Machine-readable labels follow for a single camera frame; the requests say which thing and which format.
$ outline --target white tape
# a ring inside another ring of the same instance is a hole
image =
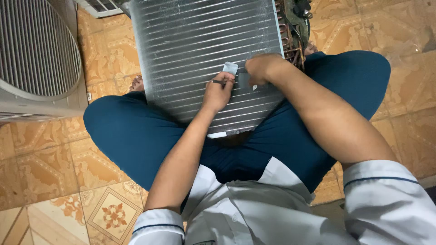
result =
[[[208,134],[208,138],[210,138],[210,139],[221,138],[221,137],[226,137],[226,136],[227,136],[226,131]]]
[[[239,68],[239,66],[237,64],[234,64],[231,62],[226,62],[224,64],[222,71],[230,72],[233,75],[236,75],[236,73],[238,72],[238,68]]]

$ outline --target orange tiled floor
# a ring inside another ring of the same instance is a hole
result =
[[[435,175],[436,51],[422,50],[433,34],[428,27],[436,31],[436,0],[314,0],[312,12],[311,39],[321,51],[371,50],[388,58],[391,79],[371,122],[417,178]],[[140,73],[131,21],[79,10],[78,22],[92,99],[126,93]],[[313,204],[344,197],[342,175],[335,164]],[[146,197],[94,145],[81,117],[0,128],[4,244],[127,244]]]

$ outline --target blue pants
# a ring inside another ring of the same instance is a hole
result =
[[[368,51],[317,52],[307,56],[306,74],[370,119],[385,95],[390,65],[383,56]],[[98,148],[146,190],[185,131],[147,106],[141,92],[99,98],[88,106],[83,119]],[[221,183],[258,180],[271,157],[290,168],[310,192],[336,162],[312,139],[292,105],[283,101],[241,146],[224,147],[206,139],[200,164],[212,169]]]

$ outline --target white shirt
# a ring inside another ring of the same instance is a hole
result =
[[[274,157],[258,181],[221,184],[200,165],[182,215],[142,213],[129,244],[436,244],[436,206],[401,164],[351,166],[344,171],[344,193],[346,230],[311,214],[314,195]]]

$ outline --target bare foot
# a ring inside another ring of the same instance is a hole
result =
[[[130,86],[129,92],[132,92],[132,91],[145,92],[144,91],[144,83],[142,81],[141,75],[136,76],[136,78],[132,81],[132,86]]]
[[[318,48],[313,44],[312,41],[309,41],[309,44],[307,45],[306,49],[304,50],[304,56],[308,56],[308,55],[313,54],[315,52],[318,52]]]

